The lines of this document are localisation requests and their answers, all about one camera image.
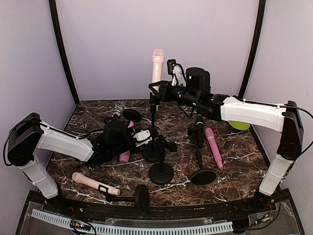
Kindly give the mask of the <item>black stand holding beige microphone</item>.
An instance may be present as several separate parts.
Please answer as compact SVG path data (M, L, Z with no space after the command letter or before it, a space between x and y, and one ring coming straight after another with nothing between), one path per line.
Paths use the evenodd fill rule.
M153 92L150 92L150 113L151 113L151 131L155 131L155 116L157 112L157 106L159 105L159 100ZM158 162L158 155L155 149L155 137L152 135L152 140L148 143L142 150L142 157L145 161L149 163Z

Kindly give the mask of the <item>black tripod stand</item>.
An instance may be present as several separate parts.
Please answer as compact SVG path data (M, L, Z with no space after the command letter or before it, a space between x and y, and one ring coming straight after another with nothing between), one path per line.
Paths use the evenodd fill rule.
M89 170L101 171L101 164L110 162L115 153L113 149L114 136L118 136L117 129L120 124L117 124L120 117L113 115L112 117L104 118L104 129L96 129L86 134L86 137L95 132L101 132L95 139L90 140L93 146L94 153L86 162L77 166L77 170L86 167Z

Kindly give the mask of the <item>large pink microphone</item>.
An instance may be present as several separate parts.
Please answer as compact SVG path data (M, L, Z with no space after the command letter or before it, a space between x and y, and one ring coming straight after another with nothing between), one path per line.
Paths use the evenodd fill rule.
M221 157L221 154L219 152L219 148L217 146L217 143L215 141L215 136L214 136L213 130L211 128L206 128L205 129L205 136L206 136L206 139L208 140L208 143L210 145L214 160L215 160L218 168L223 169L224 165L223 165L222 157Z

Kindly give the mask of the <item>black stand with black microphone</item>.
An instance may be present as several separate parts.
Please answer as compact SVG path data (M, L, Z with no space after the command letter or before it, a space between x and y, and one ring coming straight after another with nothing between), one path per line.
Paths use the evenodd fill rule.
M190 183L194 186L206 186L213 183L217 178L217 173L210 169L203 166L202 162L202 154L200 148L197 145L196 140L196 126L188 127L188 133L191 135L196 149L196 159L198 161L199 169L194 171L190 177Z

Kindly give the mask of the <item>black microphone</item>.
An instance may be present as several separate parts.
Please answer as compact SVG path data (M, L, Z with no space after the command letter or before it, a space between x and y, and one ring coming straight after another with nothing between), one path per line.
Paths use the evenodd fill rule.
M196 140L197 140L197 145L199 148L203 148L203 118L202 116L197 116L196 117Z

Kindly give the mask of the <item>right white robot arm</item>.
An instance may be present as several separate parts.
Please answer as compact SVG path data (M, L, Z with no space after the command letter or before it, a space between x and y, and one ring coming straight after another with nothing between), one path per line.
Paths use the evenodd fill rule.
M283 177L292 168L294 161L303 153L303 125L299 107L287 104L270 104L249 101L237 96L212 94L210 74L201 68L188 68L183 76L185 86L161 80L162 68L153 66L149 89L163 101L176 101L189 106L197 114L214 121L234 121L258 125L281 133L276 156L260 183L258 194L250 200L250 209L261 212L268 205L268 197L276 190Z

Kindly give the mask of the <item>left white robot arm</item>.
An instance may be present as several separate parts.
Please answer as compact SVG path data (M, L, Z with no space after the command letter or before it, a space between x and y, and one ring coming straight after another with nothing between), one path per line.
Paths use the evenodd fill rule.
M124 152L139 152L157 133L153 129L135 129L128 124L111 120L94 140L78 137L42 121L37 113L30 113L9 132L3 147L7 166L17 166L34 184L50 206L58 213L66 213L69 203L60 196L55 180L35 155L36 149L61 153L85 162L88 166L101 165Z

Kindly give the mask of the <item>black round-base desk stand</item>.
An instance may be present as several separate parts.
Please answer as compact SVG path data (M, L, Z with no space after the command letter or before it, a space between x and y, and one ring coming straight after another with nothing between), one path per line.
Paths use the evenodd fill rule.
M165 149L169 152L176 152L178 146L175 142L168 142L163 135L155 140L156 150L160 150L161 153L157 153L158 163L153 164L149 169L149 178L156 185L166 185L170 183L174 177L173 168L165 163Z

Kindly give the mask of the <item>purple glitter microphone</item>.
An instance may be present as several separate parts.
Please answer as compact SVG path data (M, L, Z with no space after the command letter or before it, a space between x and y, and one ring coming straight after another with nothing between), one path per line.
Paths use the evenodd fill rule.
M111 116L112 120L119 120L123 116L123 111L123 106L117 106L113 115Z

